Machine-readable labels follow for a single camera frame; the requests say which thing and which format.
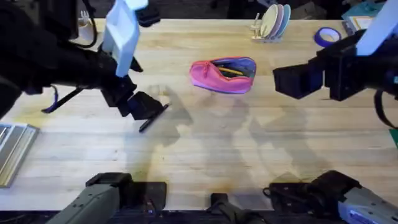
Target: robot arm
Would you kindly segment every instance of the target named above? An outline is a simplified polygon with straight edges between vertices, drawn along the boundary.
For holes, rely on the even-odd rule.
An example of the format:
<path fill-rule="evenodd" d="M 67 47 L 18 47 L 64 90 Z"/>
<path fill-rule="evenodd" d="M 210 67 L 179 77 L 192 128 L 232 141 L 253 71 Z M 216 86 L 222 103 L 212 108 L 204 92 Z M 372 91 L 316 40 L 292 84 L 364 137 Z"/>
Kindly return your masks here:
<path fill-rule="evenodd" d="M 101 224 L 121 208 L 142 212 L 165 207 L 166 183 L 133 182 L 130 174 L 97 174 L 65 209 L 47 224 Z"/>
<path fill-rule="evenodd" d="M 381 94 L 398 97 L 397 7 L 398 0 L 388 0 L 368 30 L 360 30 L 318 51 L 306 64 L 275 69 L 276 91 L 301 99 L 324 85 L 332 100 L 343 101 L 372 88 L 377 90 L 377 115 L 395 128 L 383 112 Z"/>
<path fill-rule="evenodd" d="M 76 0 L 0 2 L 0 115 L 13 106 L 18 96 L 41 94 L 53 84 L 74 86 L 76 90 L 44 110 L 51 113 L 85 89 L 101 90 L 109 107 L 117 107 L 122 116 L 154 119 L 163 112 L 160 102 L 143 92 L 128 75 L 119 77 L 118 63 L 111 52 L 82 49 L 68 40 L 76 36 Z M 149 26 L 159 21 L 159 13 L 140 11 L 138 22 Z M 129 68 L 142 71 L 130 56 Z"/>

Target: wooden table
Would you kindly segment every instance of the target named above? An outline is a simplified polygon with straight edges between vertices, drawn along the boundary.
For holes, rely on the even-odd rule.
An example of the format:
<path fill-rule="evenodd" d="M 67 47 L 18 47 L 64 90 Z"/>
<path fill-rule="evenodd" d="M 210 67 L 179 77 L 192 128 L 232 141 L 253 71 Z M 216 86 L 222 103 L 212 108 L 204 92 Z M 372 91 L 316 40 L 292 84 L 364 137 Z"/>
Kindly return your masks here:
<path fill-rule="evenodd" d="M 168 183 L 167 209 L 203 209 L 212 192 L 230 193 L 245 208 L 270 208 L 261 189 L 272 181 L 310 181 L 336 169 L 398 204 L 398 150 L 373 107 L 373 91 L 344 102 L 318 91 L 295 100 L 274 91 L 272 69 L 304 63 L 321 47 L 319 27 L 340 21 L 291 21 L 279 44 L 250 40 L 252 21 L 162 20 L 141 29 L 136 57 L 140 90 L 171 107 L 139 134 L 142 121 L 122 118 L 98 90 L 87 90 L 52 114 L 52 90 L 22 96 L 3 118 L 41 128 L 0 210 L 60 210 L 99 172 L 129 172 L 135 180 Z M 103 30 L 103 21 L 98 22 Z M 244 95 L 192 86 L 196 60 L 232 55 L 258 66 Z M 61 95 L 71 88 L 60 87 Z M 385 97 L 398 122 L 397 103 Z"/>

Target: painter's tape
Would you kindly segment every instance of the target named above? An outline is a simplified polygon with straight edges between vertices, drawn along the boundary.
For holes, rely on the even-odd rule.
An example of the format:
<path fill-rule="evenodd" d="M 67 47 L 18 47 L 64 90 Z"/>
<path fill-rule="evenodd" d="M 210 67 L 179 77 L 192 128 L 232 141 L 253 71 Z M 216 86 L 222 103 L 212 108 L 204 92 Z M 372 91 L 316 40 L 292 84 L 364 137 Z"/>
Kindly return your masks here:
<path fill-rule="evenodd" d="M 333 41 L 325 40 L 322 36 L 327 35 L 330 36 Z M 341 40 L 341 34 L 331 28 L 331 27 L 322 27 L 317 33 L 313 36 L 315 43 L 317 43 L 321 47 L 328 47 L 329 45 L 335 43 L 336 41 Z"/>

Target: pencil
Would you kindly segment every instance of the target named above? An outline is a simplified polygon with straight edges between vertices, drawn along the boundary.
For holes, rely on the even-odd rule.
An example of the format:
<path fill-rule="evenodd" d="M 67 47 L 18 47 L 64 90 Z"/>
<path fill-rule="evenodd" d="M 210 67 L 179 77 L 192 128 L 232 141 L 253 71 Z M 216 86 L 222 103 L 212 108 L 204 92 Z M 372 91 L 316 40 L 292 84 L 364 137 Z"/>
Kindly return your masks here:
<path fill-rule="evenodd" d="M 239 72 L 239 71 L 236 71 L 236 70 L 232 70 L 232 69 L 229 69 L 229 68 L 224 68 L 224 67 L 217 67 L 220 71 L 224 71 L 224 72 L 230 72 L 230 73 L 233 73 L 233 74 L 235 74 L 235 75 L 243 75 L 243 73 L 242 72 Z"/>

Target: pencil case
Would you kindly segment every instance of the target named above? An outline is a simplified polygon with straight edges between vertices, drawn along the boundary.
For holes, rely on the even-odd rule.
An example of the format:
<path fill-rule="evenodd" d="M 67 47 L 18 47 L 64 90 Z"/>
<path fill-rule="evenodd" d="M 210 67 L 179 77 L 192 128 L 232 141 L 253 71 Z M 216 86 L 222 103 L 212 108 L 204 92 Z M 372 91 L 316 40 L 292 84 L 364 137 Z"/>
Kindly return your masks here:
<path fill-rule="evenodd" d="M 245 93 L 251 89 L 256 63 L 249 57 L 228 57 L 194 62 L 192 84 L 222 93 Z"/>

